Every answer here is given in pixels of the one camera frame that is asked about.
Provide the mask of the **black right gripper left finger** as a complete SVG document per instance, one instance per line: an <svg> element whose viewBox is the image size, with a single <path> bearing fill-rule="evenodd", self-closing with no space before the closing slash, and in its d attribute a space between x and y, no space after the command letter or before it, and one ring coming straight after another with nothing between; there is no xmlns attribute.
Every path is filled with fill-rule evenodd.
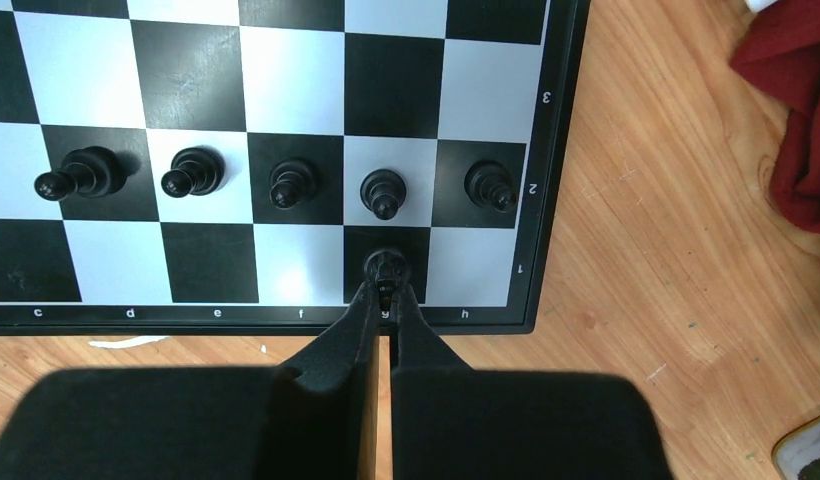
<svg viewBox="0 0 820 480"><path fill-rule="evenodd" d="M274 366L53 372L0 434L0 479L369 479L376 289Z"/></svg>

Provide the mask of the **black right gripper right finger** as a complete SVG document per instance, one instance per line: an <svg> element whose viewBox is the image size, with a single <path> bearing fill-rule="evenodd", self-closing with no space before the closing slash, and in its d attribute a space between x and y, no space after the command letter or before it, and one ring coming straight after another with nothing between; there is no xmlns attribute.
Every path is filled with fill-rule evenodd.
<svg viewBox="0 0 820 480"><path fill-rule="evenodd" d="M629 380L596 372L470 367L393 297L397 479L669 479L654 414Z"/></svg>

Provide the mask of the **black knight piece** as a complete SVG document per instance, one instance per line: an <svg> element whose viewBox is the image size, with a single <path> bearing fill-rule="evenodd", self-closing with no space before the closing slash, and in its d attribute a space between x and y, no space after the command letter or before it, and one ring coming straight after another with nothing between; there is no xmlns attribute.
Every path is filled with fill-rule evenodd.
<svg viewBox="0 0 820 480"><path fill-rule="evenodd" d="M363 262L365 280L380 296L393 296L409 281L411 266L397 248L381 247L370 251Z"/></svg>

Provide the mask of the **yellow tray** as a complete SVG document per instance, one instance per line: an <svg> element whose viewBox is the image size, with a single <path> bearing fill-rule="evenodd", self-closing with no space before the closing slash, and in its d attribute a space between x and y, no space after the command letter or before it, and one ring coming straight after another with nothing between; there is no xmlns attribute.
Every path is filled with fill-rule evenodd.
<svg viewBox="0 0 820 480"><path fill-rule="evenodd" d="M820 480L820 416L779 440L772 461L783 480Z"/></svg>

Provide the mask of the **red shirt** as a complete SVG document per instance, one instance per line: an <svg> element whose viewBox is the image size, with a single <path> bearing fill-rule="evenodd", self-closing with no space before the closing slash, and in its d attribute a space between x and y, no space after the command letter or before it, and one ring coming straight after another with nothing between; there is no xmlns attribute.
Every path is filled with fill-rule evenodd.
<svg viewBox="0 0 820 480"><path fill-rule="evenodd" d="M820 234L820 1L777 1L763 9L729 65L788 107L770 195L787 221Z"/></svg>

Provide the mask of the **black pawn piece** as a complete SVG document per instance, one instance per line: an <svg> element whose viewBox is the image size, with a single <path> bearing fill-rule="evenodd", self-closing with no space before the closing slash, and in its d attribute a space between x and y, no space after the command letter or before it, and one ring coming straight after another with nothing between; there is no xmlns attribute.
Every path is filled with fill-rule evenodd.
<svg viewBox="0 0 820 480"><path fill-rule="evenodd" d="M289 210L307 203L318 193L320 176L316 166L304 158L291 158L277 164L270 176L271 203Z"/></svg>
<svg viewBox="0 0 820 480"><path fill-rule="evenodd" d="M216 191L224 179L225 162L215 150L195 146L180 150L160 181L172 198L205 196Z"/></svg>
<svg viewBox="0 0 820 480"><path fill-rule="evenodd" d="M476 206L499 213L510 213L518 203L518 192L510 173L493 160L475 162L466 173L464 189Z"/></svg>
<svg viewBox="0 0 820 480"><path fill-rule="evenodd" d="M115 152L89 146L69 152L59 168L37 176L34 191L42 199L56 202L72 196L100 198L118 192L127 178Z"/></svg>
<svg viewBox="0 0 820 480"><path fill-rule="evenodd" d="M390 169L378 169L370 172L360 187L360 198L363 205L379 220L394 218L407 195L403 178Z"/></svg>

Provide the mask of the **black and white chessboard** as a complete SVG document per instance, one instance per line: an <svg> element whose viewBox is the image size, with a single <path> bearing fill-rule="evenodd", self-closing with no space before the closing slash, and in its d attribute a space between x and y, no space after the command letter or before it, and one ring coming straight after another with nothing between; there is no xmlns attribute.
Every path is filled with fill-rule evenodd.
<svg viewBox="0 0 820 480"><path fill-rule="evenodd" d="M400 250L449 334L536 323L586 1L0 1L0 335L310 333L335 321L367 254ZM101 146L118 192L48 201L34 180ZM220 187L172 198L182 149ZM304 158L316 196L270 200ZM476 206L480 160L510 213ZM407 195L379 220L372 171Z"/></svg>

